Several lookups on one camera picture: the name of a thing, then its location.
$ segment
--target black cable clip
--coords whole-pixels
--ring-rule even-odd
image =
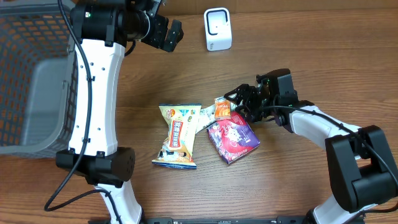
[[[95,81],[95,77],[93,77],[93,78],[88,78],[88,77],[86,77],[86,80],[87,80],[88,82]]]
[[[83,143],[90,143],[90,141],[91,141],[91,138],[88,138],[88,139],[85,139],[85,138],[83,138],[82,140],[81,140]]]
[[[343,127],[344,127],[343,123],[340,123],[340,124],[338,125],[338,129],[339,129],[339,130],[340,130],[340,129],[343,129]]]

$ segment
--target snack bag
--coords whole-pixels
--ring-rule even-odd
[[[234,111],[235,108],[236,108],[236,104],[231,103],[231,111]],[[215,113],[216,113],[216,105],[215,104],[200,110],[199,122],[198,122],[198,126],[197,126],[197,133],[199,131],[207,128],[209,125],[213,124],[214,122],[216,122]]]
[[[209,138],[216,146],[221,158],[230,164],[255,150],[260,141],[250,126],[237,112],[230,120],[217,121],[207,128]]]
[[[231,119],[231,103],[224,97],[215,98],[216,121],[221,121],[224,119]]]
[[[152,163],[171,168],[196,169],[192,150],[201,104],[160,104],[159,108],[169,125],[169,136]]]

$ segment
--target mesh basket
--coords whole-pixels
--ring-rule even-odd
[[[74,4],[64,0],[67,15]],[[53,157],[76,113],[73,40],[56,1],[0,2],[0,154]]]

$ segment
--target wood grain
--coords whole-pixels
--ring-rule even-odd
[[[325,152],[272,123],[252,125],[260,147],[230,166],[203,131],[194,146],[197,170],[151,164],[167,135],[158,103],[209,106],[277,68],[291,69],[300,99],[347,123],[380,126],[398,159],[398,9],[235,14],[232,49],[221,52],[206,50],[202,16],[175,19],[185,33],[176,51],[138,43],[124,59],[118,85],[119,145],[136,150],[132,184],[148,217],[303,215],[330,196]],[[66,172],[53,159],[0,159],[0,223],[108,217],[99,195],[44,212]],[[90,189],[73,177],[55,203]],[[369,215],[367,222],[397,223],[398,213]]]
[[[344,9],[388,9],[398,7],[398,1],[396,0],[166,0],[164,2],[166,2],[165,6],[159,8],[159,14],[162,16],[202,15],[207,9],[213,7],[225,7],[232,14]]]

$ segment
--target pink packaging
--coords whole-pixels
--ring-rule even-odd
[[[221,158],[230,164],[255,150],[260,141],[247,122],[232,112],[231,119],[217,121],[207,128],[209,138],[216,146]]]

